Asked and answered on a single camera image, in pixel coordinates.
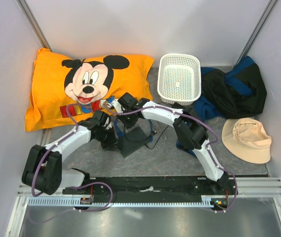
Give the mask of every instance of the white plastic basket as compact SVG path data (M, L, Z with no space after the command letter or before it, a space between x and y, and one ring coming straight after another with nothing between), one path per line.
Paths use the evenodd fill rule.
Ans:
M160 59L158 94L163 102L190 105L201 96L200 61L188 54L169 53Z

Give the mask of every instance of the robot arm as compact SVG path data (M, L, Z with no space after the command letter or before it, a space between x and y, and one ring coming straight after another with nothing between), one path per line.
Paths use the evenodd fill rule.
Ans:
M92 118L79 122L78 127L74 127L69 133L57 141L47 144L44 147L34 145L26 161L22 182L29 186L32 185L39 161L47 150L53 145L56 145L46 157L44 164L40 167L35 188L51 195L58 188L80 186L87 173L78 169L62 170L62 162L78 147L88 143L92 139L100 141L104 150L113 147L117 142L114 128L112 128L110 122L111 120L108 114L102 111L96 111Z
M219 168L220 164L211 147L206 147L209 143L206 129L197 122L181 116L185 114L198 117L192 108L172 109L170 112L169 107L163 107L144 98L137 101L128 93L120 99L114 100L110 106L119 113L130 112L129 115L118 115L119 120L127 127L133 127L139 118L153 119L173 127L183 146L195 153L212 185L222 187L228 181L229 176ZM48 154L45 165L41 166L35 188L51 195L58 188L80 186L87 173L78 169L62 170L62 162L78 147L92 139L100 141L104 150L116 145L115 131L110 122L108 114L96 111L92 118L81 121L77 128L75 127L57 141L44 147L33 146L25 165L22 182L29 186L32 185L35 170L43 154L53 145L57 145Z
M224 172L217 167L215 162L220 166L212 148L206 145L209 143L208 134L206 129L194 121L183 119L180 115L175 114L187 114L193 117L199 117L196 112L190 108L187 109L172 109L172 113L166 109L163 109L159 104L156 104L153 101L147 99L141 99L136 101L130 94L126 93L119 100L115 100L110 104L116 109L119 113L135 111L141 108L151 107L145 110L142 110L137 114L137 118L132 116L119 116L119 119L126 126L134 126L137 122L136 119L151 119L156 120L162 123L165 123L175 129L179 141L188 149L193 150L194 154L199 159L202 164L205 175L208 179L217 182L224 174Z

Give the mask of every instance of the aluminum frame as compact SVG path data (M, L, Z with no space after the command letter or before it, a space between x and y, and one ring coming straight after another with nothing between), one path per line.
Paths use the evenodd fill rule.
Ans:
M237 198L273 198L275 205L277 207L277 213L281 221L281 180L279 178L272 177L254 177L254 178L237 178L238 191L239 194ZM26 185L21 185L14 209L10 218L10 222L5 234L5 237L17 237L22 228L22 223L25 217L26 208L29 205L30 198L32 197L31 188ZM63 195L62 189L58 189L53 195L42 194L41 197L47 197L48 199L56 198L56 200L69 200L70 198L88 198L89 195ZM222 198L222 196L207 195L201 196L203 200L208 200L209 198ZM113 206L116 207L129 207L130 203L116 203ZM133 204L137 207L177 207L185 206L191 208L199 208L200 206L194 205L194 203L137 203ZM44 206L58 206L56 203L47 204Z

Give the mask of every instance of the wire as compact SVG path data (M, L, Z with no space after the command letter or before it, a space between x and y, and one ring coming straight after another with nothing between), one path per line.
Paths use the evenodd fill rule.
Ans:
M92 209L92 210L90 210L90 209L88 209L88 210L80 210L81 212L97 212L97 211L102 211L102 210L106 209L111 204L111 202L113 200L113 190L111 189L111 187L108 184L103 183L103 182L93 182L93 183L86 184L86 185L83 185L83 186L80 186L80 187L68 187L69 189L75 189L76 190L76 189L84 189L84 188L87 188L89 186L93 186L93 185L96 185L96 184L104 185L104 186L106 186L110 190L110 193L111 193L110 200L107 202L106 205L104 205L104 206L102 206L100 208Z
M147 136L146 138L144 138L144 139L141 139L141 140L131 140L130 138L128 138L127 137L127 134L128 133L126 133L126 126L125 126L125 124L124 124L124 135L125 135L125 138L126 138L126 140L128 141L128 142L145 142L145 141L147 141L148 139L150 139L150 137L152 137L152 135L153 135L153 132L151 132L150 133L150 135L149 136Z
M228 199L229 197L229 192L228 192L228 189L226 189L226 198L225 198L225 201Z
M67 105L67 107L66 107L66 113L67 113L68 117L75 123L76 128L75 128L71 133L69 133L67 136L65 136L65 137L63 137L62 139L60 139L60 140L58 141L58 143L64 142L64 141L67 140L69 137L71 137L73 134L75 134L76 131L77 131L77 129L78 129L78 127L79 127L77 121L76 121L76 120L71 116L71 114L69 113L69 106L71 106L71 105L76 105L76 104L69 104L69 105ZM52 145L52 146L45 152L45 154L43 154L42 158L40 159L40 161L39 161L39 163L38 163L38 165L37 165L37 168L36 168L36 170L35 170L35 174L34 174L34 177L33 177L33 181L32 181L32 186L31 186L32 195L33 195L34 197L38 197L39 195L42 194L42 192L40 192L40 193L38 193L38 194L35 193L35 184L36 184L37 176L38 176L38 173L39 173L39 171L40 171L41 165L44 163L44 161L45 161L47 155L48 155L54 148L56 148L56 147L57 147L56 144Z
M145 146L149 149L152 150L153 148L156 147L156 144L158 143L158 141L160 140L160 138L162 137L163 133L166 131L166 129L169 127L169 125L167 127L165 127L165 129L162 131L162 133L160 134L160 136L158 137L156 143L154 144L154 146L152 148L150 148L147 144L145 144Z
M221 166L219 166L219 164L216 162L215 158L213 157L211 151L210 151L210 145L213 144L213 143L216 143L219 141L219 136L217 135L217 133L211 129L207 124L205 124L204 122L200 121L199 119L193 117L193 116L190 116L190 115L186 115L186 114L182 114L182 113L179 113L179 112L176 112L176 111L173 111L173 109L170 109L168 107L164 107L164 106L147 106L147 107L144 107L144 108L141 108L141 109L138 109L138 110L135 110L135 111L132 111L132 112L127 112L127 113L116 113L114 111L112 111L109 107L109 104L105 106L105 109L114 114L114 115L132 115L132 114L135 114L135 113L138 113L140 111L143 111L143 110L147 110L147 109L155 109L155 108L158 108L158 109L164 109L164 110L167 110L171 113L174 113L176 115L179 115L181 117L186 117L188 119L192 119L193 121L199 123L200 125L202 125L204 128L206 128L207 130L209 130L214 136L215 136L215 140L214 141L210 141L206 144L206 149L207 149L207 152L210 156L210 158L212 159L213 163L215 164L215 166L224 171L224 172L227 172L229 174L232 175L233 179L234 179L234 183L235 183L235 195L234 195L234 198L233 198L233 201L231 202L231 204L225 209L225 210L222 210L222 211L217 211L217 212L226 212L226 210L229 210L231 208L231 206L235 203L235 200L236 200L236 197L237 197L237 194L238 194L238 185L237 185L237 180L236 180L236 176L233 172L231 172L230 170L228 169L225 169Z
M113 200L113 190L111 189L111 187L110 187L108 184L103 183L103 182L93 182L93 183L86 184L86 185L83 185L83 186L80 186L80 187L68 187L68 188L69 188L69 189L84 189L84 188L87 188L87 187L89 187L89 186L92 186L92 187L91 187L91 194L92 194L92 193L93 193L93 185L104 185L104 186L106 186L106 187L110 190L110 193L111 193L110 200L107 202L106 205L104 205L104 206L102 206L102 207L100 207L100 208L97 208L97 209L92 209L92 210L90 210L90 209L88 209L88 210L81 210L81 209L80 209L80 210L77 210L77 209L75 209L75 207L74 207L74 208L71 208L71 209L66 209L66 210L64 210L64 211L62 211L62 212L60 212L60 213L58 213L57 215L54 215L54 216L48 218L47 220L40 221L40 222L33 221L33 220L31 219L31 217L30 217L29 210L28 210L28 211L27 211L27 217L28 217L28 219L29 219L30 222L33 223L34 225L42 225L42 224L45 224L45 223L47 223L47 222L49 222L49 221L55 219L56 217L58 217L58 216L60 216L60 215L62 215L62 214L64 214L64 213L66 213L66 212L69 212L69 211L77 210L77 211L79 211L79 212L97 212L97 211L102 211L102 210L106 209L106 208L111 204L111 202L112 202L112 200Z

